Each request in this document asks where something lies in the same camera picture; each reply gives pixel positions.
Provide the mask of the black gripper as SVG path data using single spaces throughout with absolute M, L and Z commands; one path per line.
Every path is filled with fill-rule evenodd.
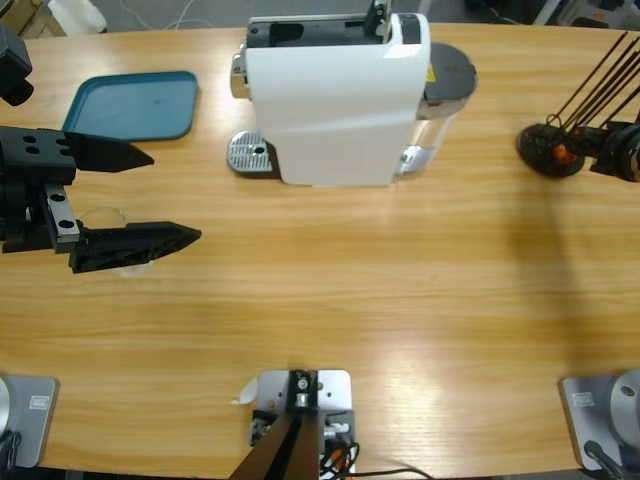
M 578 156 L 595 159 L 591 165 L 592 172 L 639 182 L 638 123 L 621 123 L 611 131 L 581 125 L 572 129 L 572 139 L 576 143 L 605 141 L 603 145 L 582 144 L 574 147 Z
M 65 187 L 78 170 L 117 173 L 153 163 L 114 138 L 3 126 L 2 252 L 70 253 L 68 265 L 80 274 L 147 264 L 193 244 L 202 232 L 174 222 L 89 228 L 73 214 Z

